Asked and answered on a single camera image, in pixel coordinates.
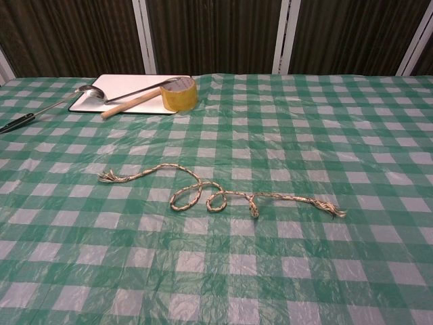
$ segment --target wooden hammer handle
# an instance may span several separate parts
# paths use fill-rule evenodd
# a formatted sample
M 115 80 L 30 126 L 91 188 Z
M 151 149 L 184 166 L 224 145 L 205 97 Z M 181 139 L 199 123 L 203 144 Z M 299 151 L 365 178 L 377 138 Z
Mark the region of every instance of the wooden hammer handle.
M 145 93 L 144 95 L 137 97 L 129 102 L 123 103 L 121 105 L 118 105 L 111 110 L 107 110 L 106 112 L 101 113 L 102 118 L 109 118 L 113 115 L 116 115 L 117 113 L 123 112 L 131 107 L 134 107 L 138 104 L 141 104 L 143 102 L 146 102 L 147 100 L 151 100 L 152 98 L 158 96 L 161 94 L 161 90 L 159 88 L 150 91 L 148 93 Z

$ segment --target plastic tablecloth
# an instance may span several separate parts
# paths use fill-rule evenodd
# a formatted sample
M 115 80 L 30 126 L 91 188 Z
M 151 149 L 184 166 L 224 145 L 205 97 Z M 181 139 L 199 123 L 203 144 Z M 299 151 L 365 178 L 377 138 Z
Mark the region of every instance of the plastic tablecloth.
M 433 77 L 209 74 L 172 116 L 0 135 L 0 324 L 433 324 Z M 93 79 L 15 79 L 0 124 Z M 326 200 L 170 196 L 195 183 Z M 180 198 L 178 205 L 195 192 Z

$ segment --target rope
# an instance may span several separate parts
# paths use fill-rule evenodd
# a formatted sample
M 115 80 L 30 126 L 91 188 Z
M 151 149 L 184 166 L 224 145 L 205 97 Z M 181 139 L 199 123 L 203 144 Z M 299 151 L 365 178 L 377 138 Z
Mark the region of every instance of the rope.
M 187 169 L 181 165 L 178 165 L 178 164 L 168 164 L 168 163 L 159 164 L 159 165 L 157 165 L 151 169 L 145 169 L 144 171 L 142 171 L 136 175 L 130 175 L 130 176 L 126 176 L 126 177 L 116 176 L 113 173 L 113 170 L 110 170 L 109 173 L 103 172 L 103 173 L 98 174 L 98 180 L 105 182 L 105 183 L 126 183 L 128 181 L 133 181 L 134 179 L 146 176 L 146 175 L 153 173 L 154 171 L 157 171 L 158 169 L 161 169 L 164 167 L 174 167 L 174 168 L 180 169 L 181 171 L 184 171 L 184 172 L 190 174 L 197 181 L 197 183 L 195 183 L 191 186 L 184 187 L 173 194 L 173 196 L 170 199 L 170 207 L 175 211 L 185 211 L 185 210 L 191 208 L 200 199 L 200 196 L 202 195 L 203 186 L 213 186 L 213 187 L 218 189 L 218 192 L 215 192 L 214 194 L 209 196 L 208 199 L 206 200 L 206 207 L 207 207 L 209 212 L 220 212 L 220 211 L 224 210 L 225 207 L 227 206 L 227 195 L 238 195 L 238 196 L 243 196 L 248 201 L 248 203 L 250 205 L 250 214 L 253 218 L 258 218 L 258 207 L 256 206 L 256 203 L 254 202 L 254 198 L 256 198 L 258 196 L 269 197 L 269 198 L 273 198 L 275 200 L 288 200 L 288 201 L 298 201 L 298 202 L 309 203 L 320 210 L 328 212 L 329 214 L 332 215 L 333 218 L 334 217 L 344 218 L 346 216 L 345 211 L 341 211 L 338 207 L 336 207 L 332 203 L 316 200 L 314 198 L 305 198 L 302 196 L 282 195 L 282 194 L 278 194 L 278 193 L 264 193 L 264 192 L 253 193 L 251 195 L 248 195 L 247 193 L 243 193 L 243 192 L 226 191 L 218 183 L 216 183 L 214 181 L 202 181 L 200 179 L 200 177 L 197 174 L 195 174 L 193 171 L 190 171 L 189 169 Z M 176 206 L 176 204 L 175 204 L 176 200 L 178 199 L 178 197 L 181 194 L 183 194 L 186 191 L 195 189 L 195 188 L 197 188 L 197 194 L 191 202 L 188 202 L 188 204 L 186 204 L 182 207 Z M 223 203 L 219 207 L 212 207 L 213 200 L 218 196 L 221 196 L 221 198 L 223 199 Z

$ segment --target tape roll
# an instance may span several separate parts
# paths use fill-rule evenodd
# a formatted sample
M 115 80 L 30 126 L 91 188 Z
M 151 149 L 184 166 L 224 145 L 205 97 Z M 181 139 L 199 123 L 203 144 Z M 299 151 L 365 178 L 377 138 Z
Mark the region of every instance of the tape roll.
M 181 77 L 160 87 L 162 103 L 167 110 L 182 112 L 197 104 L 197 85 L 194 79 Z

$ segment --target white cutting board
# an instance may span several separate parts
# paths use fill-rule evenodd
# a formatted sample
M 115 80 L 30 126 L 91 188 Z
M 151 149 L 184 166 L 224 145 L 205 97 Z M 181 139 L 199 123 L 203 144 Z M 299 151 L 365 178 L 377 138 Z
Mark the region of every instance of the white cutting board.
M 146 88 L 156 83 L 161 83 L 169 78 L 179 76 L 168 76 L 168 75 L 145 75 L 145 74 L 103 74 L 92 84 L 102 91 L 108 99 L 115 98 L 126 93 Z M 117 105 L 129 102 L 134 98 L 144 95 L 147 92 L 153 91 L 150 89 L 142 93 L 132 95 L 130 97 L 123 98 L 113 103 L 104 105 L 101 100 L 97 98 L 88 97 L 85 93 L 82 94 L 76 101 L 69 107 L 71 112 L 90 112 L 100 113 L 105 112 Z M 133 114 L 174 114 L 170 110 L 164 108 L 162 103 L 161 95 L 148 100 L 147 102 L 141 103 L 135 107 L 125 110 L 124 113 Z

